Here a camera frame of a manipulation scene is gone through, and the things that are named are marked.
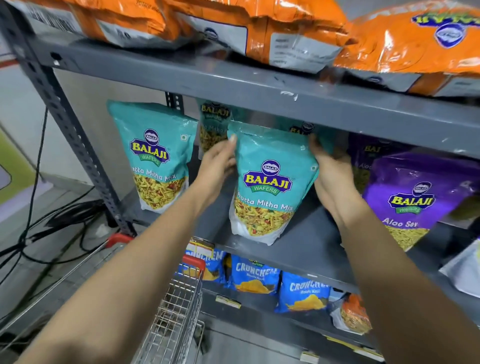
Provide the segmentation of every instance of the green banner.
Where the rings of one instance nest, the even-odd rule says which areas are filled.
[[[265,184],[256,184],[255,186],[251,186],[250,189],[252,192],[268,192],[269,194],[274,194],[275,196],[280,192],[278,188],[267,186]]]
[[[150,162],[154,162],[157,167],[160,166],[161,162],[157,158],[155,158],[155,156],[152,156],[150,154],[139,154],[138,157],[140,157],[141,161],[149,160]]]
[[[411,212],[413,214],[419,214],[421,212],[421,208],[418,206],[396,207],[395,211],[397,214],[405,214],[407,212]]]

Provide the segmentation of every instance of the shelf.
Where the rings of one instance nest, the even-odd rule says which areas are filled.
[[[289,320],[278,319],[276,315],[264,315],[245,306],[237,309],[218,303],[212,294],[204,294],[201,312],[269,339],[312,351],[330,363],[377,363],[344,345],[328,341],[317,332],[306,330]]]
[[[231,300],[240,302],[242,306],[266,315],[275,315],[278,320],[288,321],[296,326],[318,332],[322,335],[328,335],[332,338],[343,340],[357,346],[367,346],[369,348],[378,347],[372,335],[355,335],[334,327],[332,319],[326,310],[278,314],[274,312],[276,303],[278,302],[277,296],[238,292],[225,288],[221,284],[209,281],[203,282],[203,289],[204,292],[208,294],[213,294],[214,296],[219,294]]]
[[[44,66],[480,158],[478,107],[331,85],[238,55],[219,59],[205,45],[140,52],[61,32],[28,39]]]
[[[190,179],[198,172],[198,148],[194,148],[189,163]],[[228,253],[257,260],[337,289],[359,293],[352,269],[340,236],[328,212],[320,205],[312,189],[284,233],[271,246],[253,242],[231,233],[228,209],[234,193],[236,177],[228,178],[217,200],[200,216],[194,235],[213,242]],[[140,209],[138,194],[134,190],[122,202],[126,218],[149,226],[158,214]],[[434,228],[409,252],[409,257],[427,276],[438,284],[447,296],[463,308],[480,325],[480,299],[455,289],[438,269],[444,263],[443,254],[450,241],[464,238],[469,232],[443,223]]]

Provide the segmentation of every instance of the snack bag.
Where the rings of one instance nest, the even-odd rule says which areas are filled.
[[[349,39],[334,0],[165,0],[208,39],[262,63],[318,73]]]
[[[89,14],[84,27],[96,39],[126,48],[176,49],[189,41],[192,29],[171,8],[155,0],[66,0]]]
[[[480,238],[441,269],[459,291],[480,298]]]
[[[213,250],[213,257],[205,256],[199,252],[186,250],[185,254],[195,256],[205,261],[205,272],[203,280],[210,280],[217,283],[225,283],[225,272],[223,270],[223,258],[226,253],[220,249]]]
[[[479,24],[480,9],[450,0],[381,9],[353,21],[334,66],[395,91],[477,96]]]
[[[200,109],[200,151],[199,159],[218,142],[227,139],[228,123],[232,120],[246,121],[247,110],[197,99]]]
[[[280,269],[232,255],[232,274],[227,287],[235,291],[276,294]]]
[[[363,198],[407,251],[472,194],[479,176],[472,160],[399,153],[373,162]]]
[[[336,130],[327,126],[313,124],[311,122],[295,120],[278,116],[276,118],[277,128],[285,132],[309,135],[318,135],[322,147],[327,153],[332,154],[335,145]]]
[[[238,187],[230,204],[232,233],[271,245],[318,176],[307,136],[232,121]]]
[[[370,179],[370,169],[375,159],[409,150],[411,147],[391,140],[364,134],[348,134],[348,154],[353,169],[355,187],[362,194]]]
[[[330,316],[333,325],[339,330],[363,335],[372,329],[363,301],[357,294],[347,296],[341,307],[331,312]]]
[[[68,3],[60,0],[6,0],[20,10],[27,19],[34,19],[63,32],[91,36],[82,22],[82,14],[77,14]]]
[[[160,104],[108,101],[143,210],[164,212],[188,187],[197,121]]]
[[[275,312],[321,310],[329,295],[330,286],[283,271]]]

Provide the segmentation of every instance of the shopping cart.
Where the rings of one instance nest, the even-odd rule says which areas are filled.
[[[48,288],[0,330],[0,335],[6,332],[14,335],[14,339],[5,345],[0,353],[25,344],[25,338],[31,340],[80,285],[132,239],[123,234],[113,234]],[[192,358],[196,362],[204,330],[204,323],[198,321],[204,270],[205,261],[184,255],[132,363],[185,364],[194,333],[198,345]]]

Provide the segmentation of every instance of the person's right hand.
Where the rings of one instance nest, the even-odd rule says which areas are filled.
[[[350,157],[339,150],[331,156],[322,148],[316,135],[309,135],[309,146],[318,162],[318,178],[315,190],[322,205],[338,222],[337,203],[342,197],[358,192],[353,183],[353,172]]]

